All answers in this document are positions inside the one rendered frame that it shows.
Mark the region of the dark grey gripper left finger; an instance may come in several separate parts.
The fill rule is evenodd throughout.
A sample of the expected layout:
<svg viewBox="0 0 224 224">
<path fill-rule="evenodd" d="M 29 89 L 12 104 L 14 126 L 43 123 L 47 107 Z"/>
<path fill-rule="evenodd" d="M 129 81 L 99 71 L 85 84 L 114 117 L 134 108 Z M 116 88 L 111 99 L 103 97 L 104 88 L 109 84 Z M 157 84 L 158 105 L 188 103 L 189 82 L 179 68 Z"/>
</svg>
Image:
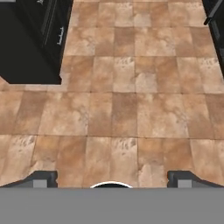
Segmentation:
<svg viewBox="0 0 224 224">
<path fill-rule="evenodd" d="M 57 171 L 34 171 L 24 179 L 3 185 L 7 187 L 57 188 Z"/>
</svg>

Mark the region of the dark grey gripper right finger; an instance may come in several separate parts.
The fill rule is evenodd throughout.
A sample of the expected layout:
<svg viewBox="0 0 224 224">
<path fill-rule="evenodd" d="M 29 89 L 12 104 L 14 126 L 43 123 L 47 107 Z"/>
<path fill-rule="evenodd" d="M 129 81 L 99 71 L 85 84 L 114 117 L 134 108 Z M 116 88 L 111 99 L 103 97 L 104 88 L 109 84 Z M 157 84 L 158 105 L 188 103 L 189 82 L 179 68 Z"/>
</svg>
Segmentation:
<svg viewBox="0 0 224 224">
<path fill-rule="evenodd" d="M 168 171 L 167 179 L 168 188 L 224 188 L 224 185 L 215 184 L 213 182 L 201 179 L 191 171 Z"/>
</svg>

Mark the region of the black round white-rimmed object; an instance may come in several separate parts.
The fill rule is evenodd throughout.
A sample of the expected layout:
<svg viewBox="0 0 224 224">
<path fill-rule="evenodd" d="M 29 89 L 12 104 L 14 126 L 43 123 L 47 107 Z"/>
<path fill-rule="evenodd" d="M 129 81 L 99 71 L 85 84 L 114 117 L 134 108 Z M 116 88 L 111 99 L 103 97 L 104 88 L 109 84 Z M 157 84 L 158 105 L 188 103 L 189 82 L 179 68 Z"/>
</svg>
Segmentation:
<svg viewBox="0 0 224 224">
<path fill-rule="evenodd" d="M 104 181 L 90 186 L 90 188 L 133 188 L 131 185 L 118 181 Z"/>
</svg>

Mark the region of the black kitchen appliance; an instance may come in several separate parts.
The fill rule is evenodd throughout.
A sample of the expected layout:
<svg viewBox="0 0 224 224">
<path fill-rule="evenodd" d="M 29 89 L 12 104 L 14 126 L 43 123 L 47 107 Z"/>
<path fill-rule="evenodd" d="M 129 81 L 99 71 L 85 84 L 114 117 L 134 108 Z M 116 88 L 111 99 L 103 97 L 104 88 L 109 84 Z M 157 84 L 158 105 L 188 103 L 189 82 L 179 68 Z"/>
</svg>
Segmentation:
<svg viewBox="0 0 224 224">
<path fill-rule="evenodd" d="M 0 0 L 0 77 L 59 85 L 74 0 Z"/>
</svg>

